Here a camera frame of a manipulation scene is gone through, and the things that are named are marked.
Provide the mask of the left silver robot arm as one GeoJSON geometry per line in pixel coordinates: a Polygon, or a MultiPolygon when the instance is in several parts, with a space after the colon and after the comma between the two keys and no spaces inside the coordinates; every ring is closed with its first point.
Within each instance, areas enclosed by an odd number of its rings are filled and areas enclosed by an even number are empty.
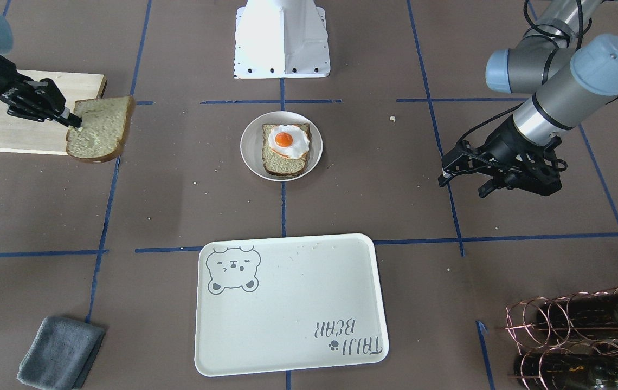
{"type": "Polygon", "coordinates": [[[552,1],[516,47],[495,51],[486,65],[489,89],[525,93],[528,99],[504,111],[504,121],[475,147],[462,135],[441,158],[438,183],[483,174],[478,194],[524,190],[542,197],[562,188],[567,163],[555,148],[562,136],[618,99],[618,36],[583,44],[599,1],[552,1]]]}

